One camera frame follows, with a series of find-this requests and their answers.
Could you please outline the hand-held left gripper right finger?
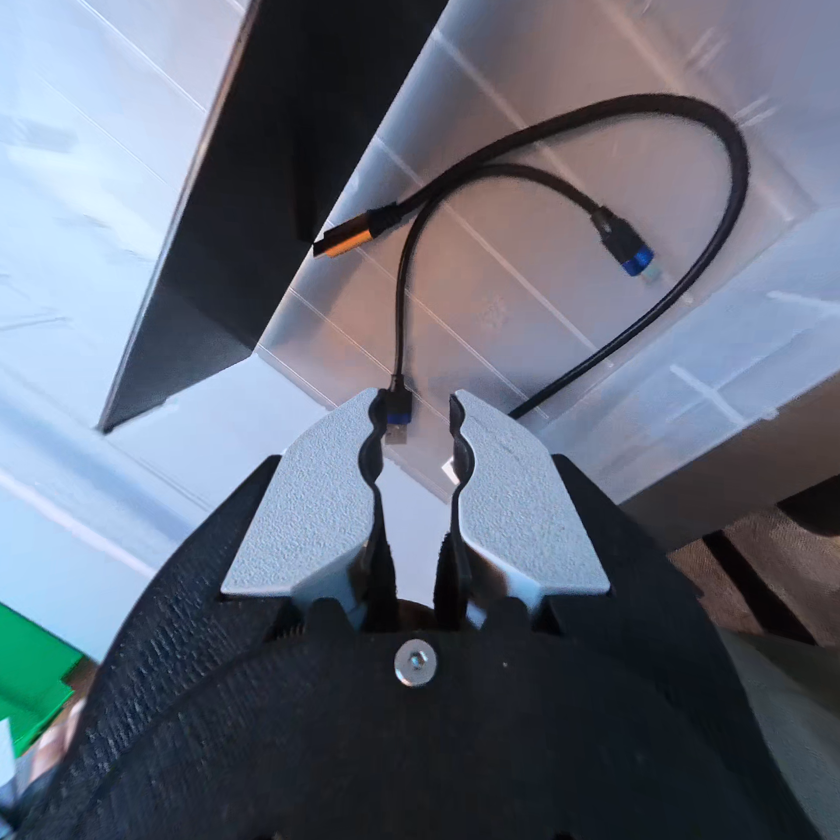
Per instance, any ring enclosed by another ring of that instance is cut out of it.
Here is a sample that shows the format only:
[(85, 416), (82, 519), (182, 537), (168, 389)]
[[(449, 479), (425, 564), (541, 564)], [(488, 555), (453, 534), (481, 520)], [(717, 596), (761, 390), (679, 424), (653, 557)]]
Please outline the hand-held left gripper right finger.
[(603, 595), (610, 582), (553, 457), (466, 390), (450, 419), (459, 451), (457, 535), (473, 595)]

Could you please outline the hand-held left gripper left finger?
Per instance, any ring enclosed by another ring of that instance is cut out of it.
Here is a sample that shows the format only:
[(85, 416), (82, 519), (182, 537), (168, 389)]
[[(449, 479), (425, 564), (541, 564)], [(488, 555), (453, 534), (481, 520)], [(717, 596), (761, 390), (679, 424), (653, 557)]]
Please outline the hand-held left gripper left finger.
[(385, 421), (371, 387), (325, 414), (280, 457), (224, 578), (225, 596), (365, 599), (382, 530)]

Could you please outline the clear plastic bin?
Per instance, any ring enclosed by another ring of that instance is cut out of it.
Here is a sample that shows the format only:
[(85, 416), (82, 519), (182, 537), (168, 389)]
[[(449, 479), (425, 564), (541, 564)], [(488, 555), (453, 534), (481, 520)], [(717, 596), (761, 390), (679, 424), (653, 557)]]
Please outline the clear plastic bin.
[[(249, 2), (2, 2), (2, 603), (104, 656), (174, 549), (327, 409), (386, 386), (404, 228), (280, 267), (253, 350), (108, 434), (98, 421)], [(838, 2), (449, 2), (327, 224), (409, 195), (480, 146), (627, 93), (715, 102), (749, 142), (749, 197), (679, 304), (524, 418), (661, 542), (690, 542), (837, 471), (838, 411), (809, 465), (793, 428), (755, 467), (700, 458), (815, 414), (838, 378)], [(452, 480), (448, 397), (509, 410), (605, 346), (698, 257), (726, 156), (680, 120), (622, 120), (521, 156), (624, 216), (661, 274), (628, 277), (588, 218), (509, 180), (466, 188), (418, 246), (408, 441), (381, 480), (400, 595), (429, 602)]]

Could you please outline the green plastic bin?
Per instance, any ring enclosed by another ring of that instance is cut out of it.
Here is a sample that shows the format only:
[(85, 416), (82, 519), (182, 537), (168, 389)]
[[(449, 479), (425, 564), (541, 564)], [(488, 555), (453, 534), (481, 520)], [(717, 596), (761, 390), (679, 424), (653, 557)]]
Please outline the green plastic bin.
[(21, 757), (73, 696), (64, 678), (82, 652), (1, 605), (1, 720)]

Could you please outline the person's grey pants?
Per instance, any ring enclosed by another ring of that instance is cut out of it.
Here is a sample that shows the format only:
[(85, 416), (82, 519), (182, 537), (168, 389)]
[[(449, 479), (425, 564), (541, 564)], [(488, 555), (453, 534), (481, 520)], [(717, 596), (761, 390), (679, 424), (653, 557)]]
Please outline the person's grey pants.
[(838, 839), (838, 647), (718, 633), (786, 783), (820, 837)]

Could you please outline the black bin divider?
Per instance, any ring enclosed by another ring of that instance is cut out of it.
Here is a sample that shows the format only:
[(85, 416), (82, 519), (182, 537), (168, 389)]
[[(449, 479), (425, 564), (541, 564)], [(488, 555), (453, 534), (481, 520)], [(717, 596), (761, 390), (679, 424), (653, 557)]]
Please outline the black bin divider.
[(446, 5), (250, 3), (98, 431), (251, 355)]

